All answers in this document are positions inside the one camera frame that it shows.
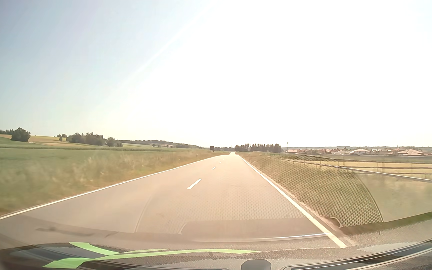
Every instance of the dashed white lane marking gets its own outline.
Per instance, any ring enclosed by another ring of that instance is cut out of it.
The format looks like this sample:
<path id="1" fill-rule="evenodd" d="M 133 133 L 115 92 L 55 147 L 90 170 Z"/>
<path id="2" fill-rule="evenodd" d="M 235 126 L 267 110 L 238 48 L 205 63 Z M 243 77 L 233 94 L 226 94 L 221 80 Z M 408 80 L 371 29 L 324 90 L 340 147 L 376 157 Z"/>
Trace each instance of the dashed white lane marking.
<path id="1" fill-rule="evenodd" d="M 206 159 L 201 159 L 201 160 L 195 161 L 193 163 L 188 163 L 188 164 L 176 167 L 176 168 L 167 169 L 167 170 L 164 170 L 164 171 L 159 171 L 159 172 L 155 172 L 155 173 L 152 173 L 152 174 L 144 175 L 144 176 L 141 176 L 141 177 L 138 177 L 138 178 L 129 179 L 127 181 L 119 182 L 119 183 L 112 184 L 112 185 L 109 185 L 109 186 L 105 186 L 105 187 L 102 187 L 102 188 L 98 188 L 98 189 L 95 189 L 95 190 L 92 190 L 92 191 L 88 191 L 88 192 L 84 192 L 84 193 L 81 193 L 81 194 L 77 194 L 77 195 L 74 195 L 74 196 L 71 196 L 71 197 L 67 197 L 67 198 L 64 198 L 64 199 L 61 199 L 61 200 L 57 200 L 57 201 L 45 203 L 45 204 L 42 204 L 42 205 L 30 207 L 30 208 L 27 208 L 27 209 L 24 209 L 24 210 L 21 210 L 21 211 L 17 211 L 17 212 L 13 212 L 13 213 L 7 214 L 5 216 L 1 216 L 0 220 L 5 219 L 5 218 L 9 218 L 9 217 L 13 217 L 15 215 L 19 215 L 19 214 L 22 214 L 22 213 L 26 213 L 26 212 L 31 211 L 31 210 L 39 209 L 41 207 L 45 207 L 45 206 L 52 205 L 52 204 L 55 204 L 55 203 L 63 202 L 63 201 L 66 201 L 66 200 L 69 200 L 69 199 L 73 199 L 73 198 L 76 198 L 76 197 L 80 197 L 80 196 L 83 196 L 83 195 L 86 195 L 86 194 L 97 192 L 97 191 L 100 191 L 100 190 L 103 190 L 103 189 L 107 189 L 107 188 L 110 188 L 110 187 L 118 186 L 118 185 L 121 185 L 121 184 L 124 184 L 124 183 L 127 183 L 127 182 L 135 181 L 135 180 L 138 180 L 138 179 L 141 179 L 141 178 L 145 178 L 145 177 L 148 177 L 148 176 L 151 176 L 151 175 L 158 175 L 160 173 L 165 173 L 165 172 L 168 172 L 168 171 L 179 169 L 181 167 L 188 166 L 188 165 L 191 165 L 191 164 L 194 164 L 194 163 L 198 163 L 198 162 L 202 162 L 202 161 L 205 161 L 205 160 L 208 160 L 208 159 L 212 159 L 212 158 L 215 158 L 215 156 L 210 157 L 210 158 L 206 158 Z"/>
<path id="2" fill-rule="evenodd" d="M 289 197 L 286 193 L 284 193 L 281 189 L 279 189 L 278 186 L 276 186 L 272 181 L 270 181 L 269 179 L 267 179 L 257 169 L 255 169 L 253 166 L 251 166 L 251 164 L 249 164 L 249 162 L 247 162 L 241 156 L 239 156 L 239 157 L 246 164 L 248 164 L 248 166 L 251 167 L 251 169 L 255 170 L 255 172 L 257 172 L 259 175 L 261 175 L 261 177 L 264 178 L 264 180 L 266 180 L 271 186 L 273 186 L 273 188 L 275 188 L 277 191 L 279 191 L 279 193 L 281 193 L 281 195 L 283 195 L 284 198 L 286 198 L 286 200 L 288 200 L 292 205 L 294 205 L 294 207 L 296 207 L 306 218 L 309 219 L 310 222 L 312 222 L 316 227 L 318 227 L 318 229 L 320 229 L 321 232 L 325 233 L 329 237 L 329 239 L 333 240 L 333 242 L 336 245 L 338 245 L 338 247 L 340 247 L 342 249 L 348 247 L 345 243 L 343 243 L 343 241 L 339 240 L 339 238 L 336 237 L 332 232 L 330 232 L 325 226 L 323 226 L 321 223 L 319 223 L 319 221 L 317 221 L 312 215 L 310 215 L 303 207 L 301 207 L 293 199 L 291 199 L 291 197 Z"/>
<path id="3" fill-rule="evenodd" d="M 198 179 L 197 181 L 195 181 L 194 183 L 192 183 L 192 185 L 190 185 L 190 186 L 188 187 L 188 189 L 191 189 L 192 187 L 194 187 L 197 183 L 199 183 L 199 181 L 201 181 L 201 178 Z"/>

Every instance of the hazy sky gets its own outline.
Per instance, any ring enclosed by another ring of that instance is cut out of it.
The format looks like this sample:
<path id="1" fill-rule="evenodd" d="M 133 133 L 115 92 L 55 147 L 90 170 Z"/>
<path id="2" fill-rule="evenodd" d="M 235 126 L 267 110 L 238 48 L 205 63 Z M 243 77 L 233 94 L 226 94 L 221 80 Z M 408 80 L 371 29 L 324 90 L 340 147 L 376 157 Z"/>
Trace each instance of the hazy sky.
<path id="1" fill-rule="evenodd" d="M 432 146 L 432 0 L 0 0 L 0 127 L 19 126 Z"/>

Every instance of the green field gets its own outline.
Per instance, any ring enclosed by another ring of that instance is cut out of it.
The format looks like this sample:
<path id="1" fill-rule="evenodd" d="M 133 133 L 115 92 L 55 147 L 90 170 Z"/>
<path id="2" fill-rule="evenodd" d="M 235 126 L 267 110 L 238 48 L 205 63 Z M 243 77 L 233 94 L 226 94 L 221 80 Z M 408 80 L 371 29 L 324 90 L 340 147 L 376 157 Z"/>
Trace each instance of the green field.
<path id="1" fill-rule="evenodd" d="M 0 148 L 0 215 L 221 154 Z"/>

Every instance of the tree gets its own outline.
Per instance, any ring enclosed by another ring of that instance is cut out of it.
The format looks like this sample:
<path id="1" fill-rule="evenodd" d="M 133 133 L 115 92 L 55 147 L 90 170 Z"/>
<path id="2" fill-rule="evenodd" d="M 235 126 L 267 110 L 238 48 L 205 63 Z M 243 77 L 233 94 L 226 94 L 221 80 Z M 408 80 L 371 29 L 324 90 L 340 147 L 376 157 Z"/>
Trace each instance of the tree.
<path id="1" fill-rule="evenodd" d="M 18 127 L 11 135 L 11 141 L 27 142 L 30 137 L 31 132 Z"/>
<path id="2" fill-rule="evenodd" d="M 113 137 L 107 139 L 106 145 L 109 147 L 116 146 L 116 140 Z"/>
<path id="3" fill-rule="evenodd" d="M 273 153 L 281 152 L 281 146 L 279 144 L 274 144 Z"/>

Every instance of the road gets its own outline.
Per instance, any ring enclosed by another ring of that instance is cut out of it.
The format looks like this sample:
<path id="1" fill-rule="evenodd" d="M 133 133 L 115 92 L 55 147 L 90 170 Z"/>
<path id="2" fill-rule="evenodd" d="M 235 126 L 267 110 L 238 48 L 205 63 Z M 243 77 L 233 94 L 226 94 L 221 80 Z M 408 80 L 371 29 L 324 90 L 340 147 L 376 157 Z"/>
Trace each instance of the road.
<path id="1" fill-rule="evenodd" d="M 124 249 L 345 247 L 295 203 L 233 153 L 1 218 L 0 249 L 61 242 Z"/>

